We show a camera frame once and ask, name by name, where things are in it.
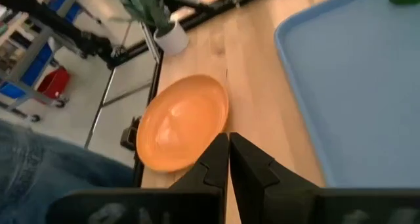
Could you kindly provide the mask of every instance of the light blue tray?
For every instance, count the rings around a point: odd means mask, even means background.
[[[275,40],[330,187],[420,187],[420,5],[329,0]]]

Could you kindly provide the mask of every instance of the jeans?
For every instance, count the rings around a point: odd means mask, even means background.
[[[133,171],[70,143],[0,121],[0,224],[44,224],[78,189],[130,187]]]

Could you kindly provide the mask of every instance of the orange plate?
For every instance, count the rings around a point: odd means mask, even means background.
[[[226,89],[215,79],[181,79],[150,103],[137,132],[137,154],[155,171],[192,165],[223,129],[228,118]]]

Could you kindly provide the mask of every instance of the floor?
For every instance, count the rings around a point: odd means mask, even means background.
[[[108,21],[112,16],[128,16],[118,0],[78,1],[99,17],[103,21],[103,26],[99,26],[86,14],[80,14],[75,21],[77,27],[106,35],[113,43],[122,44],[128,24]],[[144,36],[140,26],[133,24],[125,46],[130,46],[141,39],[144,39]],[[72,74],[72,80],[66,91],[70,98],[66,107],[47,108],[38,102],[30,101],[23,104],[20,109],[30,114],[40,114],[43,118],[41,122],[27,122],[4,111],[0,111],[0,118],[71,141],[77,146],[84,146],[110,77],[110,71],[100,58],[91,57],[83,60],[67,49],[59,50],[55,58]],[[149,52],[121,65],[115,71],[106,100],[148,83],[152,78],[154,65],[155,62]],[[149,88],[145,88],[104,108],[99,115],[88,149],[133,166],[134,153],[120,147],[119,141],[121,132],[130,124],[132,117],[144,113],[148,90]],[[0,99],[7,101],[4,96],[0,96]]]

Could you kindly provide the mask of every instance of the potted plant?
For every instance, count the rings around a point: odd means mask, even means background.
[[[174,55],[186,48],[188,36],[178,21],[170,21],[171,14],[165,11],[163,0],[120,1],[131,15],[129,21],[142,21],[148,26],[156,27],[153,37],[165,54]]]

